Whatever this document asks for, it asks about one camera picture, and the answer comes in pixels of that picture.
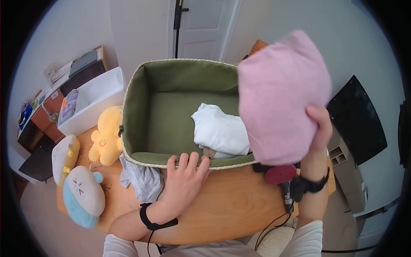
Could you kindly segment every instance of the black wristband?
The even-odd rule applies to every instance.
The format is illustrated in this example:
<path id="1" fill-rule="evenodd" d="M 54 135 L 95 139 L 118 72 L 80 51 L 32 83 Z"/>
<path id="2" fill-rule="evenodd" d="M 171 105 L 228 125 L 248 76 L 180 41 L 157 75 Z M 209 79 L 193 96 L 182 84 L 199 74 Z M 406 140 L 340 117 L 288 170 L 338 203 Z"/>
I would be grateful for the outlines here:
<path id="1" fill-rule="evenodd" d="M 140 209 L 140 218 L 141 218 L 141 221 L 144 223 L 144 225 L 147 226 L 147 228 L 148 228 L 149 230 L 155 231 L 155 230 L 158 230 L 158 229 L 164 229 L 164 228 L 166 228 L 166 227 L 172 227 L 172 226 L 175 226 L 175 225 L 178 224 L 178 219 L 177 219 L 177 218 L 174 218 L 174 219 L 172 219 L 171 221 L 169 221 L 169 222 L 167 222 L 167 223 L 165 223 L 165 224 L 162 224 L 162 225 L 159 225 L 159 224 L 157 224 L 157 223 L 151 223 L 150 220 L 147 218 L 147 214 L 145 213 L 147 207 L 148 207 L 150 204 L 152 204 L 152 203 L 140 204 L 140 206 L 141 206 L 141 209 Z"/>
<path id="2" fill-rule="evenodd" d="M 327 176 L 321 179 L 319 182 L 312 182 L 304 177 L 295 177 L 290 184 L 290 195 L 291 198 L 294 199 L 296 202 L 300 202 L 302 196 L 307 193 L 317 193 L 323 189 L 324 185 L 328 181 L 328 177 L 330 175 L 330 168 L 328 168 Z"/>

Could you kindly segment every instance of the person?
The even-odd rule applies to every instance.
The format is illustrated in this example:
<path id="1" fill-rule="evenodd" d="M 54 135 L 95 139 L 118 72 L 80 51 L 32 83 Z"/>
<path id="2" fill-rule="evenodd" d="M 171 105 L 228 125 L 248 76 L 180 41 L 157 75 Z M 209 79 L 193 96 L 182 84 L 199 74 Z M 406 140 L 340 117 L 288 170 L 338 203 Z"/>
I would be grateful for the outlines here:
<path id="1" fill-rule="evenodd" d="M 327 144 L 332 136 L 332 126 L 327 109 L 308 106 L 308 116 L 318 123 L 318 130 L 308 154 L 301 160 L 300 176 L 317 182 L 327 175 Z M 146 209 L 147 218 L 152 223 L 164 224 L 178 217 L 187 209 L 200 192 L 210 174 L 210 160 L 203 156 L 197 168 L 199 154 L 190 157 L 183 153 L 178 159 L 172 156 L 167 162 L 167 184 L 161 199 Z M 326 186 L 317 193 L 306 193 L 298 204 L 299 218 L 296 231 L 280 255 L 281 257 L 321 256 L 323 237 L 323 217 L 328 202 Z M 134 241 L 141 239 L 150 230 L 140 219 L 138 210 L 117 217 L 110 226 L 104 242 L 104 257 L 137 257 Z M 179 245 L 162 254 L 164 257 L 258 257 L 251 247 L 236 240 L 200 245 Z"/>

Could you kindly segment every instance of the white sleeve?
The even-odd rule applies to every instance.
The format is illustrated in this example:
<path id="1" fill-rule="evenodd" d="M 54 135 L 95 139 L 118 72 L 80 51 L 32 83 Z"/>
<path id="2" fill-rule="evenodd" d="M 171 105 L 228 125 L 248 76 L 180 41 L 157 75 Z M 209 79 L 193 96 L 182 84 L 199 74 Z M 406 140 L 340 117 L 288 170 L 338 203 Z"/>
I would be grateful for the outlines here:
<path id="1" fill-rule="evenodd" d="M 139 254 L 134 242 L 109 234 L 104 241 L 103 257 L 139 257 Z"/>
<path id="2" fill-rule="evenodd" d="M 320 257 L 323 249 L 323 222 L 310 222 L 294 233 L 280 257 Z"/>

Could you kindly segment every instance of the folded pink cloth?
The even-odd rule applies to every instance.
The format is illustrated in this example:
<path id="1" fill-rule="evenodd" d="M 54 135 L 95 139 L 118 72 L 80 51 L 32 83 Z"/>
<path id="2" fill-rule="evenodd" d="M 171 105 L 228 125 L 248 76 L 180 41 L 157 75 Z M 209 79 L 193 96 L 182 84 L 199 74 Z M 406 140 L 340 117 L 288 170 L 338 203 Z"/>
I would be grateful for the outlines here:
<path id="1" fill-rule="evenodd" d="M 314 43 L 297 30 L 240 62 L 238 91 L 255 160 L 276 166 L 308 153 L 318 124 L 305 108 L 328 103 L 331 78 Z"/>

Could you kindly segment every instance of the right hand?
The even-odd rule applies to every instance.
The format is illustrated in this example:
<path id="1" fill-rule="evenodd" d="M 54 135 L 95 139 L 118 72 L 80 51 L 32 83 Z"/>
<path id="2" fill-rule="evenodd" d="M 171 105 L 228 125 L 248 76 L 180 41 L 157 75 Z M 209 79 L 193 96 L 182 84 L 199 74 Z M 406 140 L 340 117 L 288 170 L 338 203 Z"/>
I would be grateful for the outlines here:
<path id="1" fill-rule="evenodd" d="M 166 186 L 159 201 L 165 207 L 164 212 L 170 215 L 170 220 L 178 217 L 194 201 L 211 172 L 208 157 L 203 156 L 197 168 L 198 161 L 199 154 L 192 152 L 190 158 L 188 154 L 182 153 L 180 159 L 173 155 L 167 162 Z"/>
<path id="2" fill-rule="evenodd" d="M 316 182 L 327 175 L 327 145 L 332 136 L 332 125 L 325 107 L 309 105 L 305 110 L 308 116 L 318 123 L 318 130 L 307 155 L 301 160 L 300 175 Z"/>

